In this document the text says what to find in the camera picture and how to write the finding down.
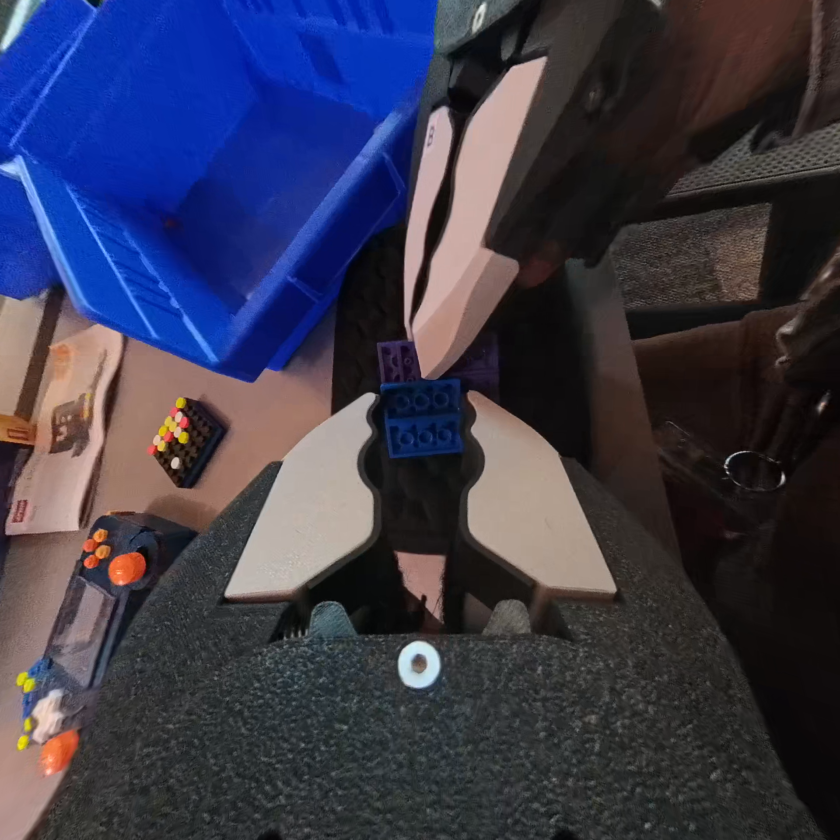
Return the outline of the black plate with coloured studs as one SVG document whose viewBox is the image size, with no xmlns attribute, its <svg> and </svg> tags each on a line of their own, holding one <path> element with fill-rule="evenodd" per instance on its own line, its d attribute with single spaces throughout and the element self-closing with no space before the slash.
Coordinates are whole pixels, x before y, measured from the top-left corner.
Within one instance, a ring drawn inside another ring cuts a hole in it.
<svg viewBox="0 0 840 840">
<path fill-rule="evenodd" d="M 206 404 L 179 396 L 146 453 L 174 487 L 192 489 L 227 431 L 228 426 Z"/>
</svg>

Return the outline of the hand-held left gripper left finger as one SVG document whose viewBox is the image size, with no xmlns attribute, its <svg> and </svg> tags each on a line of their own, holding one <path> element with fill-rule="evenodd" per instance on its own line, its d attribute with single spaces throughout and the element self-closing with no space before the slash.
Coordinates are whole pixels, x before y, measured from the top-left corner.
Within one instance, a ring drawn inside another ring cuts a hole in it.
<svg viewBox="0 0 840 840">
<path fill-rule="evenodd" d="M 227 602 L 290 602 L 374 544 L 381 504 L 363 466 L 378 402 L 372 392 L 361 395 L 283 459 L 227 583 Z"/>
</svg>

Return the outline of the white instruction booklet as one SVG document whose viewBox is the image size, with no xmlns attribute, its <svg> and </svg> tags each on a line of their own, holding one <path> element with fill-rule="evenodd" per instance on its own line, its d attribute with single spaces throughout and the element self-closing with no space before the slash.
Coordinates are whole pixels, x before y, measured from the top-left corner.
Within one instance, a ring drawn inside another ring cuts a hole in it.
<svg viewBox="0 0 840 840">
<path fill-rule="evenodd" d="M 4 527 L 8 537 L 81 528 L 123 350 L 124 337 L 100 325 L 50 347 L 35 446 L 14 485 Z"/>
</svg>

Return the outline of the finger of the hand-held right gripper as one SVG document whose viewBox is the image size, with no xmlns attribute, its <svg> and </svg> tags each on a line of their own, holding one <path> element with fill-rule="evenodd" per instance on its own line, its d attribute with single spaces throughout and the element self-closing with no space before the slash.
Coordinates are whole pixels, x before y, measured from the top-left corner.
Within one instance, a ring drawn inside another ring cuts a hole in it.
<svg viewBox="0 0 840 840">
<path fill-rule="evenodd" d="M 445 374 L 474 342 L 519 273 L 487 244 L 490 220 L 547 57 L 507 70 L 469 116 L 451 173 L 443 232 L 423 298 L 409 322 L 424 379 Z"/>
<path fill-rule="evenodd" d="M 448 214 L 450 165 L 458 139 L 458 115 L 450 107 L 427 120 L 409 206 L 404 249 L 404 315 L 413 317 L 424 297 L 431 258 Z"/>
</svg>

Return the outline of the blue brick plate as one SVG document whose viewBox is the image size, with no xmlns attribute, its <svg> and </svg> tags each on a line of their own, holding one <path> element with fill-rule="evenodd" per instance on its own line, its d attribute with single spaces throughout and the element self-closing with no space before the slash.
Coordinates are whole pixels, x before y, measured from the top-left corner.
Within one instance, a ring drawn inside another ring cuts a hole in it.
<svg viewBox="0 0 840 840">
<path fill-rule="evenodd" d="M 392 459 L 463 452 L 459 379 L 382 384 L 380 395 Z"/>
</svg>

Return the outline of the blue brick game console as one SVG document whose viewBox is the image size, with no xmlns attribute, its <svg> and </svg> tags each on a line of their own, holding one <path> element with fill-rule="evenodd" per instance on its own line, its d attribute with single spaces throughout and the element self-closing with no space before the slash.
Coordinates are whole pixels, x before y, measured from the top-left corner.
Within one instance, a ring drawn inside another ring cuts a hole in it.
<svg viewBox="0 0 840 840">
<path fill-rule="evenodd" d="M 17 750 L 39 748 L 45 776 L 69 767 L 90 725 L 112 656 L 141 606 L 196 531 L 148 512 L 93 522 L 43 654 L 17 675 Z"/>
</svg>

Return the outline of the person's right hand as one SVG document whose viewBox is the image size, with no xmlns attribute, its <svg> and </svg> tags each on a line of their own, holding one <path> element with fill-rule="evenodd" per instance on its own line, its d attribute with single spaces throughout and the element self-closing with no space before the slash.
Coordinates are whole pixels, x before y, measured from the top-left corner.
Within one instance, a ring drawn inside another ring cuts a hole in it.
<svg viewBox="0 0 840 840">
<path fill-rule="evenodd" d="M 683 172 L 690 142 L 806 77 L 812 2 L 666 2 L 665 43 L 618 133 L 633 165 Z"/>
</svg>

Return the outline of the blue plastic bin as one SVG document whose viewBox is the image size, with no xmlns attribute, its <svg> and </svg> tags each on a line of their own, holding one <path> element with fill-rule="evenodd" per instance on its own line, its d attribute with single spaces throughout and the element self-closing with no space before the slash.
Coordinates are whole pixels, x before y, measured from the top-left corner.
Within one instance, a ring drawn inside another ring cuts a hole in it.
<svg viewBox="0 0 840 840">
<path fill-rule="evenodd" d="M 1 294 L 6 298 L 35 297 L 57 283 L 14 144 L 94 9 L 85 1 L 2 2 Z"/>
<path fill-rule="evenodd" d="M 38 2 L 2 52 L 2 160 L 78 311 L 281 370 L 405 216 L 437 5 Z"/>
</svg>

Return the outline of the large purple brick plate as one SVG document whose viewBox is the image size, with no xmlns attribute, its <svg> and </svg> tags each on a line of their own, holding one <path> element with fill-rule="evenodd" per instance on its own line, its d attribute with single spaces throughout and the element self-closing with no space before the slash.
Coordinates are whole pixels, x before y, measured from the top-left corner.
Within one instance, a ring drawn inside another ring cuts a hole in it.
<svg viewBox="0 0 840 840">
<path fill-rule="evenodd" d="M 422 378 L 412 341 L 380 342 L 376 349 L 382 384 L 410 383 Z M 458 379 L 462 391 L 480 392 L 497 403 L 500 399 L 500 374 L 496 334 L 480 334 L 443 377 Z"/>
</svg>

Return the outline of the brown leather bag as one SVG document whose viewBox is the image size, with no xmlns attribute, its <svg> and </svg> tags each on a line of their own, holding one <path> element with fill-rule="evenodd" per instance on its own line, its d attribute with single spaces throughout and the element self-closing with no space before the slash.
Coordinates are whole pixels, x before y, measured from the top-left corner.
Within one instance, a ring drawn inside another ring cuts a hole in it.
<svg viewBox="0 0 840 840">
<path fill-rule="evenodd" d="M 667 487 L 769 518 L 838 431 L 838 251 L 795 304 L 637 342 Z"/>
</svg>

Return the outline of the black mouse wrist rest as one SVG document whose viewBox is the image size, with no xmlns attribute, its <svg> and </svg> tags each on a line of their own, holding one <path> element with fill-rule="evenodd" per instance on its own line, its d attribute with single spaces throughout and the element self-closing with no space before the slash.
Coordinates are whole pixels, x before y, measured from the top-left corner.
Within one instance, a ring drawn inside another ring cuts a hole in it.
<svg viewBox="0 0 840 840">
<path fill-rule="evenodd" d="M 337 300 L 331 412 L 381 384 L 377 344 L 404 340 L 404 224 L 373 236 L 347 269 Z M 494 399 L 562 456 L 592 464 L 592 409 L 584 338 L 563 269 L 534 288 L 514 286 L 452 372 Z"/>
</svg>

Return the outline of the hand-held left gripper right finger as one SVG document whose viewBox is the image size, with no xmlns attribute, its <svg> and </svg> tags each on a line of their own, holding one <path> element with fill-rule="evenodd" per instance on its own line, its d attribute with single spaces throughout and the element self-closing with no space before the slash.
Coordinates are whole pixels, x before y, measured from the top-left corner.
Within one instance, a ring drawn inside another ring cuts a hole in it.
<svg viewBox="0 0 840 840">
<path fill-rule="evenodd" d="M 559 452 L 479 392 L 466 399 L 482 457 L 466 491 L 467 536 L 541 595 L 612 601 L 616 583 Z"/>
</svg>

